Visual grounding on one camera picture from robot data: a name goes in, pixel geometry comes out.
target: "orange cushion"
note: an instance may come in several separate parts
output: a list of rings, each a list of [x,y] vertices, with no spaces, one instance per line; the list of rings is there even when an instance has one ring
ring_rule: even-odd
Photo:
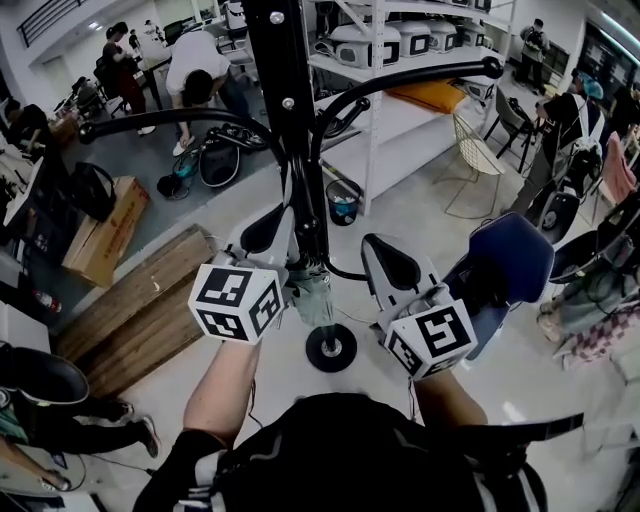
[[[464,99],[465,94],[450,82],[451,80],[436,80],[422,84],[403,85],[389,89],[387,93],[420,107],[443,114],[452,114],[458,103]]]

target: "railing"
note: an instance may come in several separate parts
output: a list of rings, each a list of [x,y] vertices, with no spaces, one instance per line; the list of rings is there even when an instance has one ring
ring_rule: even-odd
[[[27,48],[58,20],[87,0],[49,0],[18,27]]]

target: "gray carpet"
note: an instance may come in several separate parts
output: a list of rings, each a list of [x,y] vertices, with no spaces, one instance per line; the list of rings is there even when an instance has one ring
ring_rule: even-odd
[[[250,105],[252,116],[268,125],[264,111],[264,100],[259,88],[241,82],[245,96]],[[158,83],[164,108],[169,108],[170,98]],[[148,90],[147,108],[155,110],[155,102]],[[109,119],[106,113],[101,113],[96,121]],[[207,129],[214,123],[196,122],[191,127],[196,136],[196,144],[202,141]],[[160,233],[175,224],[178,219],[193,212],[215,195],[223,192],[234,183],[250,176],[259,169],[265,168],[273,162],[273,155],[269,150],[250,155],[242,155],[238,176],[225,188],[212,189],[205,186],[199,176],[192,182],[189,195],[181,200],[170,200],[162,196],[156,189],[160,177],[170,174],[175,158],[172,150],[176,143],[175,125],[158,126],[156,131],[140,137],[135,131],[118,133],[97,139],[93,144],[83,145],[74,141],[64,151],[64,160],[69,172],[73,172],[76,162],[90,162],[104,169],[112,177],[135,176],[149,193],[151,201],[136,225],[136,230],[122,261],[133,253],[142,249],[154,240]],[[62,303],[62,312],[51,317],[50,325],[64,320],[73,307],[92,289],[92,285],[82,278],[71,274],[66,269],[51,268],[37,257],[31,261],[31,276],[35,287],[56,297]]]

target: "white shirt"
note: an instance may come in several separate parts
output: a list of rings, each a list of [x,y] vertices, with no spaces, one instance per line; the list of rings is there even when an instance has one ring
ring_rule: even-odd
[[[204,30],[188,32],[173,45],[171,66],[167,73],[167,91],[177,96],[184,91],[187,75],[202,69],[214,80],[226,74],[229,61],[218,53],[216,40]]]

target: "wooden pallet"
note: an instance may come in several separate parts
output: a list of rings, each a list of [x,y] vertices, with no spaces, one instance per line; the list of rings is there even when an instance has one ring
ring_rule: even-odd
[[[213,257],[197,226],[173,239],[98,299],[60,336],[57,353],[91,394],[115,397],[202,336],[187,300]]]

